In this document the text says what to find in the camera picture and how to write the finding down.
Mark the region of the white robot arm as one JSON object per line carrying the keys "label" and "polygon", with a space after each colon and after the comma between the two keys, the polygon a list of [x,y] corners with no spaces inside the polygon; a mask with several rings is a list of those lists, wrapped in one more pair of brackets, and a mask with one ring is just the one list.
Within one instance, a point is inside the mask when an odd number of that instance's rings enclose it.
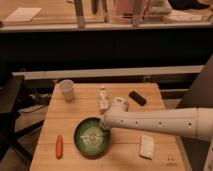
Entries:
{"label": "white robot arm", "polygon": [[116,106],[102,116],[100,124],[107,130],[142,130],[210,142],[213,138],[213,108],[126,112]]}

